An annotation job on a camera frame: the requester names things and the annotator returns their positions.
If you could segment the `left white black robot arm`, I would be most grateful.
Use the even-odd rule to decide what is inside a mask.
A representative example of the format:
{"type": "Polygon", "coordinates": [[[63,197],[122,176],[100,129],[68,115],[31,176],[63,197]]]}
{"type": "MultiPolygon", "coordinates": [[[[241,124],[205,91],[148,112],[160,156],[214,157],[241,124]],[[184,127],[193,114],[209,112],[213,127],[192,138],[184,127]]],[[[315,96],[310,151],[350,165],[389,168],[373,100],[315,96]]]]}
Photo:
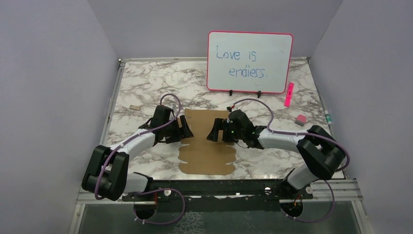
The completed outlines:
{"type": "Polygon", "coordinates": [[[153,178],[139,172],[130,174],[129,163],[158,143],[180,142],[193,136],[184,115],[175,115],[171,108],[158,105],[153,117],[131,137],[112,146],[94,148],[81,187],[98,200],[116,201],[129,193],[147,200],[153,194],[153,178]]]}

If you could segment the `brown cardboard box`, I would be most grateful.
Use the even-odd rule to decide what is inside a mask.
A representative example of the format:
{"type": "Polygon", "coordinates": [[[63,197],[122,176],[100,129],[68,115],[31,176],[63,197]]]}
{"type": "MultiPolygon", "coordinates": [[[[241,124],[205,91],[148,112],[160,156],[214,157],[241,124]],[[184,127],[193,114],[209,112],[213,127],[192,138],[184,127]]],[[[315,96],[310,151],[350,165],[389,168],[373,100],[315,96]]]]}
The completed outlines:
{"type": "Polygon", "coordinates": [[[179,169],[192,175],[229,175],[234,172],[232,162],[236,159],[236,149],[232,143],[225,143],[219,133],[217,142],[207,140],[216,118],[225,119],[228,111],[185,109],[185,117],[194,137],[181,141],[178,159],[179,169]]]}

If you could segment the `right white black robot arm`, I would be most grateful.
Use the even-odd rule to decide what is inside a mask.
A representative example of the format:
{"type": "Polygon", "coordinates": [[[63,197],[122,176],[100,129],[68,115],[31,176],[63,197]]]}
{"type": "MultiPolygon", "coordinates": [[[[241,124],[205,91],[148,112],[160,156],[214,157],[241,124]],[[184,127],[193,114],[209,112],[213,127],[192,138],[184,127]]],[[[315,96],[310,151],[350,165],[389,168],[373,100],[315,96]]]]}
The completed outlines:
{"type": "Polygon", "coordinates": [[[286,198],[294,198],[306,185],[317,180],[330,180],[345,159],[345,152],[320,126],[313,125],[306,132],[269,130],[254,125],[241,110],[229,113],[227,118],[216,118],[207,140],[218,141],[223,132],[225,143],[244,142],[254,149],[281,149],[299,153],[304,164],[293,169],[283,179],[280,192],[286,198]]]}

